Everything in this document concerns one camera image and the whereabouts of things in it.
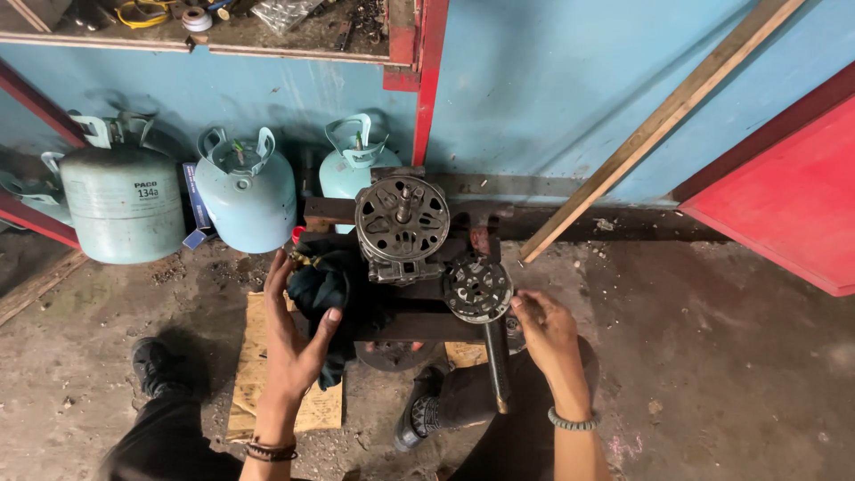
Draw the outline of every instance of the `refrigerant tank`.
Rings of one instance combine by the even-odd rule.
[[[144,135],[112,145],[108,138],[107,148],[87,146],[59,163],[80,248],[99,262],[150,262],[181,248],[186,232],[176,163],[143,142]]]
[[[371,167],[402,165],[401,159],[386,149],[386,139],[379,144],[369,143],[370,130],[371,118],[367,114],[356,114],[327,125],[327,138],[335,151],[327,155],[320,168],[324,197],[355,199],[361,189],[371,185]],[[352,225],[335,226],[339,234],[352,230]]]
[[[196,188],[223,242],[252,254],[288,242],[297,225],[294,172],[270,129],[259,131],[257,143],[242,143],[214,128],[199,137],[198,149]]]

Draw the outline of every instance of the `wooden shelf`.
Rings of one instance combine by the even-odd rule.
[[[390,60],[388,36],[375,44],[366,32],[355,27],[346,50],[333,49],[341,22],[349,20],[356,7],[356,0],[338,0],[329,4],[323,13],[306,18],[284,35],[273,33],[261,19],[251,17],[230,21],[215,18],[212,28],[191,37],[180,21],[172,18],[150,28],[132,29],[117,24],[97,32],[63,18],[54,33],[38,33],[7,2],[0,0],[0,42],[185,52],[190,52],[195,45],[207,45],[215,54],[408,66]]]

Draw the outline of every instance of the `black pants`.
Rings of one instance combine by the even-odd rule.
[[[579,338],[585,378],[593,398],[599,363]],[[552,479],[553,426],[549,386],[528,351],[510,357],[513,411],[496,415],[487,365],[456,369],[445,377],[439,395],[439,421],[445,428],[478,421],[492,423],[450,481]],[[109,481],[236,481],[243,463],[210,448],[202,434],[201,406],[186,396],[149,401],[133,428],[109,452],[102,479]]]

